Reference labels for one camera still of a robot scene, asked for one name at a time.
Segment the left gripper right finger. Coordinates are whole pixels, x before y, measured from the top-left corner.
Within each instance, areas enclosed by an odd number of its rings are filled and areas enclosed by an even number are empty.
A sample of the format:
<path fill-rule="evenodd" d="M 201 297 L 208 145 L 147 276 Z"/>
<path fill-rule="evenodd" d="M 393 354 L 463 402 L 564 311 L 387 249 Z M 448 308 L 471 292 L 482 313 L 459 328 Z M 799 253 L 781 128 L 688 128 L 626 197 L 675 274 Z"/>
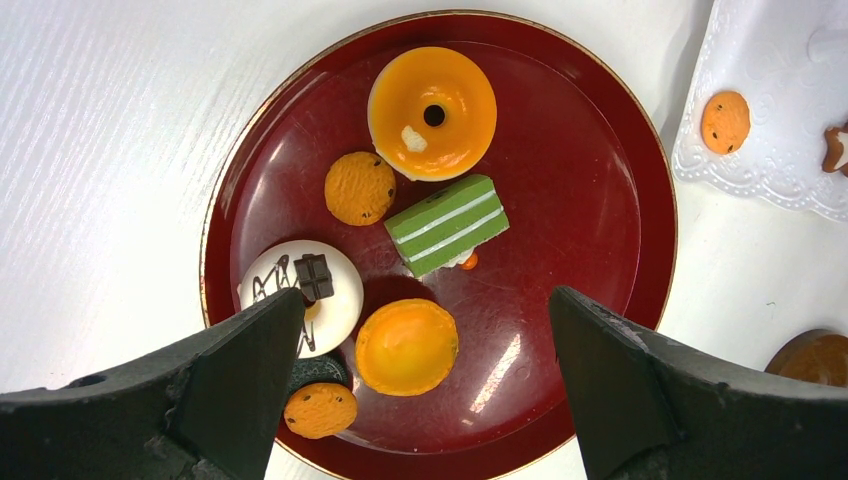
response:
<path fill-rule="evenodd" d="M 556 287 L 549 315 L 590 479 L 843 479 L 847 392 L 746 368 Z"/>

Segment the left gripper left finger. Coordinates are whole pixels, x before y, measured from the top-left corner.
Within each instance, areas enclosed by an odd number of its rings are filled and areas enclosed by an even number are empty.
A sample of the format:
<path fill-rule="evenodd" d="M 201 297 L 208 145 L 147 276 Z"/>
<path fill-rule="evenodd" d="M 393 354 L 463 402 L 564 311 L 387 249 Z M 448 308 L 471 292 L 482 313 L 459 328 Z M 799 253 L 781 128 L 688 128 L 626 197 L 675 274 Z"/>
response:
<path fill-rule="evenodd" d="M 1 398 L 5 479 L 261 479 L 305 306 L 279 291 L 59 389 Z"/>

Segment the green striped cake slice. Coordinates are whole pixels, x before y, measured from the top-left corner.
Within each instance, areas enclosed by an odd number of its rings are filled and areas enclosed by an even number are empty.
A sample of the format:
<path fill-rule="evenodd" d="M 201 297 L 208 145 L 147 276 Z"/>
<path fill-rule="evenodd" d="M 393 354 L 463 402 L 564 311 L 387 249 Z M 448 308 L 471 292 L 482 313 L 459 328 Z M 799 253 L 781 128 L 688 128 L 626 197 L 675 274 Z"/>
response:
<path fill-rule="evenodd" d="M 465 262 L 509 228 L 493 180 L 469 175 L 384 222 L 402 262 L 416 278 Z"/>

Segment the small chip cookie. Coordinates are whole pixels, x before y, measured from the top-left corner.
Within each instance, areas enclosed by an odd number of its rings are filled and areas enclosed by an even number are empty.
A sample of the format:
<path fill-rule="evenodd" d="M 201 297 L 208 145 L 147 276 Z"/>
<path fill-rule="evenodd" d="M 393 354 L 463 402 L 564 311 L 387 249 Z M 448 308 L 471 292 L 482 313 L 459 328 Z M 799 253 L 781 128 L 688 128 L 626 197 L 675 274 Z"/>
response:
<path fill-rule="evenodd" d="M 735 152 L 747 139 L 750 128 L 749 106 L 740 93 L 721 91 L 707 101 L 701 136 L 710 151 L 719 155 Z"/>

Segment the white star cookie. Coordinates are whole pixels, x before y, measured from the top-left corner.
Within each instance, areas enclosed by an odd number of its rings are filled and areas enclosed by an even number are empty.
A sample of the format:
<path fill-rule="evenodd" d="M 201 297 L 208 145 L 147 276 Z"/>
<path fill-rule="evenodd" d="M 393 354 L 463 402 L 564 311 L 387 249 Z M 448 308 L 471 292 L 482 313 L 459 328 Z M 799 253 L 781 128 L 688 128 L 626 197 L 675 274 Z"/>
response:
<path fill-rule="evenodd" d="M 826 152 L 822 161 L 825 173 L 841 173 L 847 177 L 847 124 L 829 127 L 824 132 Z"/>

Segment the dark red round tray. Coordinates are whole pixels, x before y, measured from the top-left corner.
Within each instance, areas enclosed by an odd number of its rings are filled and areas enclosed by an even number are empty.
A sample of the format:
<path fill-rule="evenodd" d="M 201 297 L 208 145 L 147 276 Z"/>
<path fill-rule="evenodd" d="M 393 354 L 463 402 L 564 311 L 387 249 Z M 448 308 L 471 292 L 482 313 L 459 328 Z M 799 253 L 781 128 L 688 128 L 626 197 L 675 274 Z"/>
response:
<path fill-rule="evenodd" d="M 510 221 L 469 271 L 415 279 L 378 224 L 349 227 L 324 205 L 343 154 L 371 148 L 366 103 L 396 55 L 452 48 L 486 73 L 497 131 L 476 171 L 491 177 Z M 278 432 L 285 450 L 343 479 L 488 479 L 574 441 L 548 315 L 567 285 L 652 328 L 676 257 L 676 201 L 661 142 L 632 92 L 570 38 L 505 14 L 425 12 L 330 46 L 284 81 L 229 155 L 207 210 L 201 248 L 206 324 L 239 308 L 249 265 L 287 240 L 346 254 L 365 285 L 363 314 L 427 298 L 456 318 L 450 376 L 417 397 L 355 383 L 359 414 L 336 437 Z"/>

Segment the white three-tier dessert stand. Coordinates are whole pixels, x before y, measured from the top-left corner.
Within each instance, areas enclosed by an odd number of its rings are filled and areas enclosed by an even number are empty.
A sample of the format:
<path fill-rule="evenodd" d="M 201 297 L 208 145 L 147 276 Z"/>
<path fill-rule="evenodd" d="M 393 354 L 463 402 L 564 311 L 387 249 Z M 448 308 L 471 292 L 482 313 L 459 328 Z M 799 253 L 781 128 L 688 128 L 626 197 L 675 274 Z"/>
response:
<path fill-rule="evenodd" d="M 720 91 L 747 101 L 740 150 L 710 151 L 701 119 Z M 847 120 L 844 1 L 716 1 L 672 152 L 675 177 L 734 197 L 847 219 L 847 179 L 821 169 L 824 132 Z"/>

